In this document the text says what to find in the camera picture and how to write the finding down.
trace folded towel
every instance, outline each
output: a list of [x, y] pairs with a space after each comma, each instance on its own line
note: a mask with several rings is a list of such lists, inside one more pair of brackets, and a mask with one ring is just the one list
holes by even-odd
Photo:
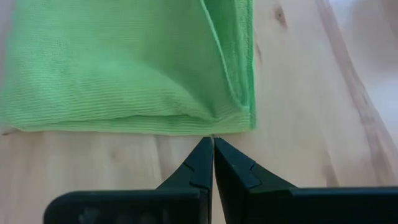
[[23, 131], [255, 127], [251, 0], [17, 0], [0, 115]]

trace green microfiber towel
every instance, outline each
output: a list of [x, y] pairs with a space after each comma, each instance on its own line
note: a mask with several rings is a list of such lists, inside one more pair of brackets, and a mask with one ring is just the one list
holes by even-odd
[[251, 0], [17, 0], [2, 122], [23, 131], [255, 127]]

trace wood knot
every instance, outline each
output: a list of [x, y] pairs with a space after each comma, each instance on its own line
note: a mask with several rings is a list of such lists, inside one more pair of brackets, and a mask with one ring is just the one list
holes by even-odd
[[287, 27], [285, 13], [280, 6], [275, 9], [275, 19], [278, 20], [282, 27]]

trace wood grain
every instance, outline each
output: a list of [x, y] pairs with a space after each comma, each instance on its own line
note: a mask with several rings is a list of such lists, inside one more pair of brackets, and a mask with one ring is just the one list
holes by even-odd
[[[0, 40], [10, 1], [0, 0], [8, 6], [0, 7]], [[258, 128], [221, 137], [300, 187], [396, 185], [398, 123], [392, 114], [398, 101], [394, 90], [381, 90], [398, 80], [398, 21], [391, 4], [256, 0]], [[1, 136], [0, 224], [41, 223], [51, 199], [72, 190], [155, 188], [200, 139], [68, 132]], [[213, 223], [224, 223], [217, 190]]]

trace black plastic piece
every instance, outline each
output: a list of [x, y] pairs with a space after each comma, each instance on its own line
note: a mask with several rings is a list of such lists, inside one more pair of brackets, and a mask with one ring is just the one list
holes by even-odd
[[227, 224], [398, 223], [398, 188], [300, 189], [215, 139]]
[[71, 192], [46, 209], [45, 224], [209, 224], [213, 143], [203, 138], [156, 190]]

